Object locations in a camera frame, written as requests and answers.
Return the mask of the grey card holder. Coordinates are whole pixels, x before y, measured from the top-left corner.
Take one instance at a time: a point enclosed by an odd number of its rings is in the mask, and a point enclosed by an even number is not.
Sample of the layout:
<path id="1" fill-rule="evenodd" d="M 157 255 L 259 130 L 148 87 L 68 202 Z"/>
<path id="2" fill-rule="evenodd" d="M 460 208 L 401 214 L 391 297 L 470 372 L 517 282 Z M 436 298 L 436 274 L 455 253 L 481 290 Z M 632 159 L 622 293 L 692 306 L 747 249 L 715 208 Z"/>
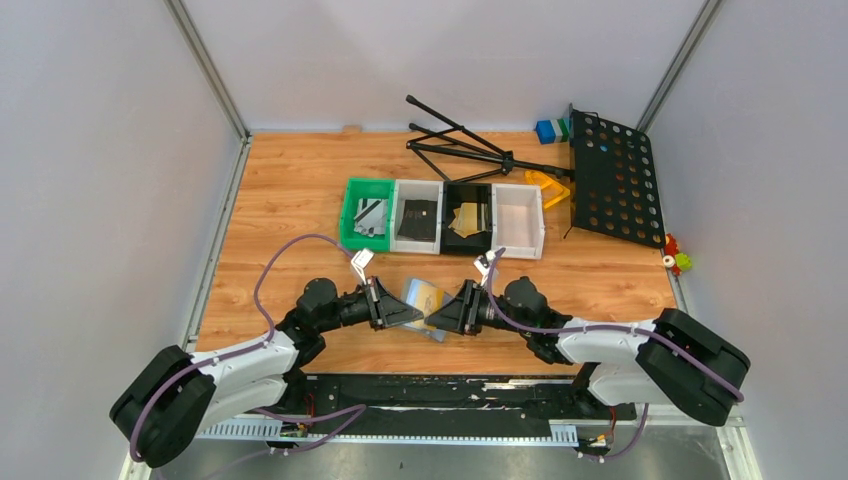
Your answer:
<path id="1" fill-rule="evenodd" d="M 430 340 L 442 343 L 447 333 L 426 323 L 430 314 L 448 303 L 452 296 L 445 290 L 420 278 L 409 277 L 405 280 L 401 299 L 408 305 L 421 311 L 422 315 L 400 326 L 401 329 L 415 332 Z"/>

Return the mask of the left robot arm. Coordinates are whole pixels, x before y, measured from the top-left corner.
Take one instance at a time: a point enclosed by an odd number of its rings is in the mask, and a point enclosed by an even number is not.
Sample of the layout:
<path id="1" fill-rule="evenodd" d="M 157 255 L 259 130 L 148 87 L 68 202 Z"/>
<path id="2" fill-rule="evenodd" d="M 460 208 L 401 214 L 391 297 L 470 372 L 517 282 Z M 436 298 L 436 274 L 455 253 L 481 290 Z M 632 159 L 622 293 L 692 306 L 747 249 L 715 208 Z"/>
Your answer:
<path id="1" fill-rule="evenodd" d="M 362 277 L 350 293 L 315 278 L 260 337 L 200 353 L 177 345 L 160 350 L 118 397 L 109 418 L 128 440 L 131 458 L 158 468 L 197 434 L 231 417 L 271 406 L 298 411 L 307 389 L 297 378 L 325 349 L 324 333 L 362 323 L 384 330 L 422 315 L 375 276 Z"/>

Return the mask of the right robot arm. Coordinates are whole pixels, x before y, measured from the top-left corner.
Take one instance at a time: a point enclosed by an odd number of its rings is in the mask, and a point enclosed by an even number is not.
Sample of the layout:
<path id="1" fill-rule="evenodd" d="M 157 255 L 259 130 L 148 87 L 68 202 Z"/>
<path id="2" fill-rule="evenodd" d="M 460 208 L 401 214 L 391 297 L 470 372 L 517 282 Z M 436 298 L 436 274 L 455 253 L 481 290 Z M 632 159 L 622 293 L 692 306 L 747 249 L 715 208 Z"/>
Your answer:
<path id="1" fill-rule="evenodd" d="M 571 403 L 584 417 L 620 404 L 672 405 L 690 418 L 722 426 L 743 402 L 751 367 L 738 347 L 677 308 L 634 322 L 598 322 L 558 312 L 526 276 L 492 292 L 503 253 L 478 257 L 483 278 L 425 318 L 427 324 L 459 335 L 483 328 L 521 335 L 547 364 L 579 365 Z"/>

